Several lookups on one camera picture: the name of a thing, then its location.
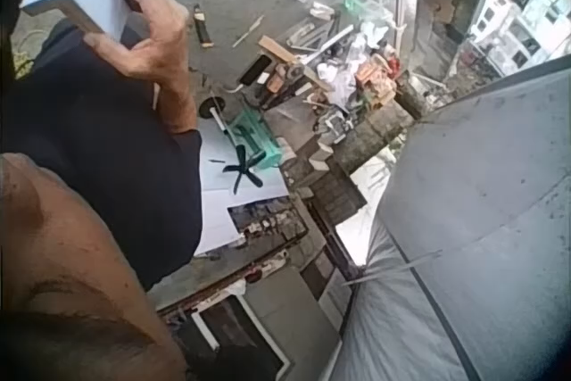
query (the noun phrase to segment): sleeve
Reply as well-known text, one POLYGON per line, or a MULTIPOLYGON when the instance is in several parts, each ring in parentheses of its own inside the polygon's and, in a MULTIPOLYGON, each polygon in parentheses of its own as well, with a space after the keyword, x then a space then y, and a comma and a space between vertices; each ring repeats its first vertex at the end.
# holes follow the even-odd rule
POLYGON ((200 170, 200 149, 203 139, 197 129, 172 135, 182 151, 185 163, 192 171, 200 170))

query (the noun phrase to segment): hand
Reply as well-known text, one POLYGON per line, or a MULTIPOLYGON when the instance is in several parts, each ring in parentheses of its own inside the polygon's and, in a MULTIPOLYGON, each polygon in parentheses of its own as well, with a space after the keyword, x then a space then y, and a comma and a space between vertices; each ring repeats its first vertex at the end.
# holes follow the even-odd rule
POLYGON ((149 21, 151 35, 132 49, 105 34, 88 33, 86 44, 123 75, 161 87, 158 110, 172 133, 196 128, 188 74, 190 13, 175 0, 133 0, 149 21))
POLYGON ((175 0, 134 0, 148 19, 151 36, 133 49, 105 34, 89 33, 85 42, 119 72, 171 87, 188 71, 188 10, 175 0))

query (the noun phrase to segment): green object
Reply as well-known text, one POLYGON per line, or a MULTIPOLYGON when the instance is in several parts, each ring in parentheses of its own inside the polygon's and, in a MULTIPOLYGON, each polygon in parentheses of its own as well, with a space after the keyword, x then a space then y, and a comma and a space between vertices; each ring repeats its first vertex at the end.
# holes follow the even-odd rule
POLYGON ((279 166, 282 150, 259 112, 245 106, 229 124, 229 128, 235 145, 244 145, 249 158, 262 151, 266 154, 256 166, 256 170, 279 166))
POLYGON ((375 0, 344 0, 345 9, 354 17, 364 21, 390 22, 393 13, 375 0))

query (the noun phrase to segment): hair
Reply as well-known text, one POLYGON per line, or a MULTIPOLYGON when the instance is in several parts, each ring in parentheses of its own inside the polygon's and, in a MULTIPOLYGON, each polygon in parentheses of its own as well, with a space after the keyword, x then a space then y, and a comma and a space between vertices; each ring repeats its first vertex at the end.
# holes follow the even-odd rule
POLYGON ((0 314, 0 378, 10 381, 168 380, 159 346, 124 320, 0 314))

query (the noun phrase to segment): man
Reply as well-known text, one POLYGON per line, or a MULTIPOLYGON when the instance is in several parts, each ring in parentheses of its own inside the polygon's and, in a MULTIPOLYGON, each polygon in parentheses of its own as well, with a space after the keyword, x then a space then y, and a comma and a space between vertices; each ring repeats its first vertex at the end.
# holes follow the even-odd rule
POLYGON ((189 13, 174 0, 134 1, 148 39, 83 43, 58 25, 3 95, 7 379, 184 379, 145 290, 190 261, 202 230, 189 13))

